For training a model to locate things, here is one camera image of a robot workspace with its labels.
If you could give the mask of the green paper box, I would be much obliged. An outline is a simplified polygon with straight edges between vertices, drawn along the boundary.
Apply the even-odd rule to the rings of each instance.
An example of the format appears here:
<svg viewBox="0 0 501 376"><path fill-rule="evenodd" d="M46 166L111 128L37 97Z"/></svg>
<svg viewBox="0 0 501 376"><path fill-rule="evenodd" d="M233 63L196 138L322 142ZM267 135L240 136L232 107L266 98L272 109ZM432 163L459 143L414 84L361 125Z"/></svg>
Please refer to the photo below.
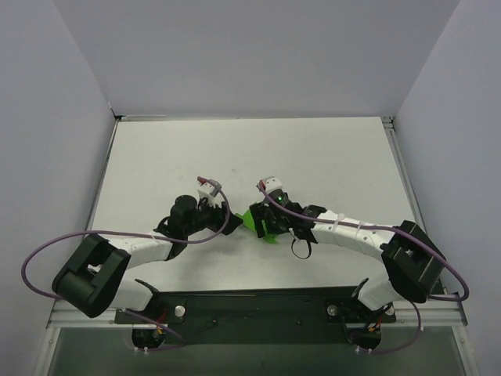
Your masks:
<svg viewBox="0 0 501 376"><path fill-rule="evenodd" d="M246 210L243 214L236 213L235 216L243 221L243 226L246 229L250 230L254 235L258 235L258 232L257 232L255 224L254 224L253 217L252 217L251 212L249 210ZM260 237L260 240L263 240L269 244L277 244L277 240L276 240L277 236L274 234L268 233L267 229L265 228L265 224L262 224L262 225L263 225L263 230L264 230L264 236Z"/></svg>

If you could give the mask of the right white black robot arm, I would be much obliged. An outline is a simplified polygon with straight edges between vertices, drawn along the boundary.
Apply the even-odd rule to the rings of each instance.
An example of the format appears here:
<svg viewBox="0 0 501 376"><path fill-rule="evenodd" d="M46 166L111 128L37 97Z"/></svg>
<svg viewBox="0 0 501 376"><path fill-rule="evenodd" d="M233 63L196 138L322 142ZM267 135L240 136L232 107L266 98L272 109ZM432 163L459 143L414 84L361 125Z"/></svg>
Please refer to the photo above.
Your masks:
<svg viewBox="0 0 501 376"><path fill-rule="evenodd" d="M353 296L367 309L376 311L394 301L425 303L444 266L442 253L414 222L379 226L350 219L324 207L302 207L281 189L249 207L259 238L290 233L307 245L331 244L381 262L384 271L366 277Z"/></svg>

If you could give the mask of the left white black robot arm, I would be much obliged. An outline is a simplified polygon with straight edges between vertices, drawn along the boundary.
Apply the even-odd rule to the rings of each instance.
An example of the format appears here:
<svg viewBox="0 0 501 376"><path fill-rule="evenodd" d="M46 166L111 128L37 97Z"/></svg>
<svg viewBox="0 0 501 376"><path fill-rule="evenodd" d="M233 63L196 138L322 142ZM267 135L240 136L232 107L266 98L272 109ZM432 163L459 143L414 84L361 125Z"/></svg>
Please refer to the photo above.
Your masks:
<svg viewBox="0 0 501 376"><path fill-rule="evenodd" d="M210 230L229 235L242 224L225 202L179 196L169 216L145 238L106 239L94 233L85 237L56 274L52 291L90 318L109 308L127 308L143 322L154 321L160 315L160 302L155 298L158 290L143 280L124 281L125 272L174 259L195 233Z"/></svg>

